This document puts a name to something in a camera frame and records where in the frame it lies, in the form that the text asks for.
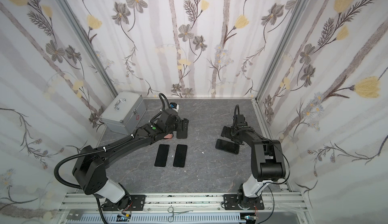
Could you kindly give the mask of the pink phone case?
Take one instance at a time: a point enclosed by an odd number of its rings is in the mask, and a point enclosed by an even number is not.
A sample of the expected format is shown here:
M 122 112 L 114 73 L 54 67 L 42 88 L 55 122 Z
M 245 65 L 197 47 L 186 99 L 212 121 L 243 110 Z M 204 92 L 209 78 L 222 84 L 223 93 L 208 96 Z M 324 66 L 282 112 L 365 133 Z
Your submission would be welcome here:
M 171 133 L 171 134 L 167 134 L 166 136 L 164 136 L 164 139 L 172 139 L 174 137 L 174 134 Z

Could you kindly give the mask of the black phone case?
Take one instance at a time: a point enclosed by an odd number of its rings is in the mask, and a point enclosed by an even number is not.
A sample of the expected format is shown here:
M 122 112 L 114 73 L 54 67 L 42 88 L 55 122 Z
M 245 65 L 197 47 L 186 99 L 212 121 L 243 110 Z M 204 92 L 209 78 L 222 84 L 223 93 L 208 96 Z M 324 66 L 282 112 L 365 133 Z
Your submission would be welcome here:
M 189 125 L 188 119 L 183 119 L 178 124 L 177 130 L 176 130 L 177 139 L 186 139 L 188 137 L 188 125 Z

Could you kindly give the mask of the phone with black screen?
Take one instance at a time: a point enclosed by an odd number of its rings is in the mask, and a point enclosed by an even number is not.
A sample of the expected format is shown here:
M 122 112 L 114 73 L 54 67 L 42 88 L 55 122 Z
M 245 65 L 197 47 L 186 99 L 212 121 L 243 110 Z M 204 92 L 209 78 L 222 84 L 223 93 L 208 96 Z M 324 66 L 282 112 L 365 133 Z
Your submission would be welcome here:
M 170 145 L 160 144 L 158 147 L 157 156 L 155 159 L 155 167 L 165 167 L 167 163 L 167 158 L 169 154 Z

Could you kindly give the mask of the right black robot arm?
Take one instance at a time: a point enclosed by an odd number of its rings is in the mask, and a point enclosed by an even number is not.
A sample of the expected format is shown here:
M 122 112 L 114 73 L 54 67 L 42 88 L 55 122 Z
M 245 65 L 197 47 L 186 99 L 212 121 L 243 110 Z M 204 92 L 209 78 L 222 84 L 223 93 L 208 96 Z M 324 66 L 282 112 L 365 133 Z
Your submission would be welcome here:
M 233 124 L 224 127 L 216 149 L 238 154 L 239 147 L 247 144 L 251 148 L 251 175 L 237 191 L 237 204 L 249 209 L 260 202 L 262 192 L 286 176 L 285 158 L 280 142 L 261 136 L 248 125 L 244 115 L 233 116 Z

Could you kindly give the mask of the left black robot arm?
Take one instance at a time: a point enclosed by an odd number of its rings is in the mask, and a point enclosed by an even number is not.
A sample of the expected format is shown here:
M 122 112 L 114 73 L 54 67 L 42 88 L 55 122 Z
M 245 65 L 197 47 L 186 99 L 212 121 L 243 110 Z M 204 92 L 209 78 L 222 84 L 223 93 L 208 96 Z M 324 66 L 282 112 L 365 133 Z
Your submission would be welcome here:
M 181 119 L 175 110 L 165 109 L 159 118 L 123 139 L 98 148 L 87 146 L 82 149 L 72 174 L 84 194 L 105 198 L 108 206 L 114 209 L 127 209 L 132 204 L 129 192 L 107 177 L 106 169 L 128 154 L 163 140 L 174 132 L 177 137 L 187 138 L 188 124 L 189 120 Z

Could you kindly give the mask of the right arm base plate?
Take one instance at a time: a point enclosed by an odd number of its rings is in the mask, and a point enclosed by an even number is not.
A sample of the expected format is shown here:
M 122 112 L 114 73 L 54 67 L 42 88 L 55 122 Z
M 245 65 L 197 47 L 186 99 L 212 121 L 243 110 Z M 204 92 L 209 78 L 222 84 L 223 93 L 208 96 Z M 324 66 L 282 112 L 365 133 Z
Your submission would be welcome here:
M 223 195 L 223 208 L 225 210 L 264 210 L 264 201 L 261 196 L 248 198 L 237 194 Z

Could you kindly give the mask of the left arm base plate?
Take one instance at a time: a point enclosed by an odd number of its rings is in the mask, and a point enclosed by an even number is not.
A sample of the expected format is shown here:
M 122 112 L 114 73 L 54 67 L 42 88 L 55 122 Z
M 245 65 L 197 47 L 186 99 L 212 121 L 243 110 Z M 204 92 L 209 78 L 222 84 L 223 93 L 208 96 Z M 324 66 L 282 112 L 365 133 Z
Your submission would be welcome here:
M 142 211 L 145 195 L 124 195 L 117 203 L 106 199 L 102 204 L 103 211 Z

